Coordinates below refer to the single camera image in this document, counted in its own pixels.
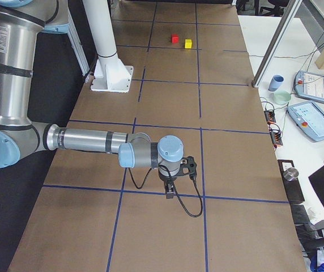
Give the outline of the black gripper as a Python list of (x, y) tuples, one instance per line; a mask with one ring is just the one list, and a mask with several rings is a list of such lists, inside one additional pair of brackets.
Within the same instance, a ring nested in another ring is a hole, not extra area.
[(171, 170), (165, 165), (160, 165), (158, 171), (160, 179), (165, 183), (166, 199), (173, 199), (173, 194), (176, 193), (174, 181), (177, 179), (179, 168)]

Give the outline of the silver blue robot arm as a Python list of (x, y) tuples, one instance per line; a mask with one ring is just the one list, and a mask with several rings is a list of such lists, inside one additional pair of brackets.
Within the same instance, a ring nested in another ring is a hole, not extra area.
[(37, 35), (68, 29), (67, 1), (0, 1), (0, 168), (44, 150), (116, 154), (121, 167), (157, 169), (166, 197), (176, 196), (174, 182), (185, 166), (178, 137), (152, 142), (144, 133), (69, 129), (28, 118)]

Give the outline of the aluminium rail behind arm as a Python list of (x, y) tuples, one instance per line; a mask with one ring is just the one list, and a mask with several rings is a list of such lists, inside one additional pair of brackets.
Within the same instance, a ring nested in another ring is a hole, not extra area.
[(89, 64), (85, 55), (85, 52), (82, 47), (82, 43), (80, 41), (78, 32), (76, 30), (73, 17), (71, 15), (70, 10), (68, 10), (68, 20), (69, 20), (69, 30), (68, 30), (68, 37), (71, 42), (71, 47), (74, 50), (76, 59), (78, 61), (79, 67), (81, 69), (83, 76), (88, 76), (89, 73)]

